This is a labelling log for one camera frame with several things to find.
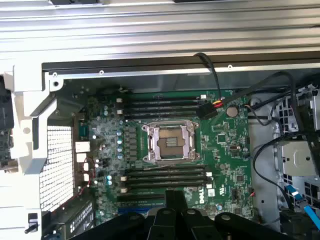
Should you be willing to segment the long blue expansion slot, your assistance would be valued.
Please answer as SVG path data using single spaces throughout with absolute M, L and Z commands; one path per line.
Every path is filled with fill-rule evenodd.
M 150 207 L 120 207 L 117 209 L 117 213 L 119 215 L 127 213 L 146 214 L 150 209 Z

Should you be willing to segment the long black expansion slot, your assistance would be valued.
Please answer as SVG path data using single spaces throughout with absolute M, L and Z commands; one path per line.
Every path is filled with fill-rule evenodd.
M 128 201 L 145 201 L 154 199 L 164 199 L 164 194 L 141 194 L 141 195 L 118 195 L 116 197 L 118 202 L 128 202 Z

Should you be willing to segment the green motherboard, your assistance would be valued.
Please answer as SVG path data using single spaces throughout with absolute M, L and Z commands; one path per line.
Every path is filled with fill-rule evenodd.
M 217 91 L 186 91 L 186 92 L 154 92 L 134 93 L 136 98 L 159 97 L 196 97 L 206 98 L 198 101 L 151 101 L 147 104 L 160 103 L 199 103 L 198 106 L 147 107 L 147 109 L 181 109 L 198 108 L 206 103 L 214 102 Z M 148 154 L 148 135 L 135 124 L 125 123 L 116 114 L 116 94 L 92 96 L 75 120 L 75 130 L 79 139 L 79 122 L 88 125 L 88 138 L 80 141 L 90 142 L 87 161 L 93 165 L 94 196 L 96 199 L 96 222 L 101 224 L 117 216 L 118 208 L 126 207 L 162 207 L 164 199 L 146 199 L 133 201 L 117 201 L 119 195 L 150 195 L 165 194 L 167 190 L 135 190 L 120 193 L 126 183 L 165 182 L 176 180 L 207 180 L 212 184 L 215 197 L 208 197 L 207 188 L 185 187 L 176 190 L 184 192 L 187 203 L 192 207 L 206 210 L 211 216 L 221 211 L 233 212 L 242 217 L 253 215 L 253 204 L 250 199 L 251 167 L 250 138 L 248 130 L 248 113 L 243 105 L 246 98 L 236 99 L 229 106 L 237 106 L 237 117 L 228 117 L 226 108 L 217 111 L 217 116 L 201 120 L 196 111 L 159 112 L 147 115 L 195 114 L 194 117 L 143 119 L 143 122 L 183 121 L 189 120 L 199 124 L 195 130 L 196 152 L 200 154 L 197 161 L 157 165 L 143 161 Z M 156 173 L 205 172 L 207 177 L 146 177 L 121 180 L 121 176 L 131 175 L 126 171 L 150 170 L 161 168 L 195 168 L 197 171 L 161 171 Z

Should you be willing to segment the silver CPU socket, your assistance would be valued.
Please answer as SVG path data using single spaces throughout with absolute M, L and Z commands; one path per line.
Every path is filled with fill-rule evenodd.
M 190 120 L 154 121 L 141 129 L 147 133 L 148 154 L 143 161 L 153 165 L 177 165 L 200 159 L 196 151 L 196 129 Z

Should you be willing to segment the silver ethernet port block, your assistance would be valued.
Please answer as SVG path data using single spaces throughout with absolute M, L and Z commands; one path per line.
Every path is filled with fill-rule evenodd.
M 91 151 L 91 145 L 89 141 L 76 141 L 75 152 L 76 153 L 87 153 Z

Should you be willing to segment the silver coin cell battery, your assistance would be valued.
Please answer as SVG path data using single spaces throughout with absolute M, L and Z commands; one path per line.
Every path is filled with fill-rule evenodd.
M 225 112 L 228 117 L 235 118 L 239 114 L 239 108 L 235 105 L 231 105 L 226 108 Z

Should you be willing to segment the teal serial port connector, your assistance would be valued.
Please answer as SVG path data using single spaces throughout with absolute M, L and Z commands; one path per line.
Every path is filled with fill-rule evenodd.
M 78 135 L 80 140 L 86 140 L 88 138 L 88 125 L 85 122 L 80 121 L 78 124 Z

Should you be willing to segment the silver disk bay cage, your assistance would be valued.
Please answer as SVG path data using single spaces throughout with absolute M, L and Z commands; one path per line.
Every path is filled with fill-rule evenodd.
M 320 87 L 308 85 L 296 94 L 306 131 L 315 131 L 320 144 Z M 274 147 L 284 192 L 294 209 L 280 210 L 280 230 L 297 240 L 320 240 L 320 149 L 313 160 L 304 136 L 291 137 Z

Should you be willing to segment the small black toggle clamp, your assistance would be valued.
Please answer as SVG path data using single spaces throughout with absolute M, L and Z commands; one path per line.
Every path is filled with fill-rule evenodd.
M 38 214 L 37 213 L 29 213 L 28 214 L 28 228 L 24 230 L 25 234 L 34 233 L 38 231 Z

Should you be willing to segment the open metal PC case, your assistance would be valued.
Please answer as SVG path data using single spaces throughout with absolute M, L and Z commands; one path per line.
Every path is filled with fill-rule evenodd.
M 42 212 L 53 212 L 70 199 L 88 193 L 94 201 L 94 227 L 102 224 L 97 223 L 95 168 L 88 162 L 89 152 L 85 152 L 84 162 L 89 163 L 88 172 L 83 171 L 84 163 L 76 162 L 75 142 L 84 141 L 79 140 L 75 120 L 90 97 L 118 94 L 120 87 L 133 94 L 214 90 L 216 100 L 196 110 L 200 120 L 216 117 L 219 109 L 246 98 L 242 108 L 248 119 L 253 214 L 244 217 L 223 210 L 212 216 L 186 202 L 188 207 L 201 210 L 212 220 L 218 214 L 232 213 L 291 237 L 280 228 L 280 210 L 292 211 L 294 207 L 278 183 L 281 173 L 275 146 L 303 136 L 312 142 L 309 149 L 313 160 L 317 159 L 319 138 L 315 131 L 304 128 L 297 93 L 309 85 L 320 87 L 320 51 L 58 62 L 45 63 L 43 72 L 52 75 L 55 86 L 58 80 L 63 84 L 54 92 L 57 109 L 48 119 L 48 158 L 40 173 Z M 89 182 L 83 181 L 83 174 L 89 174 Z

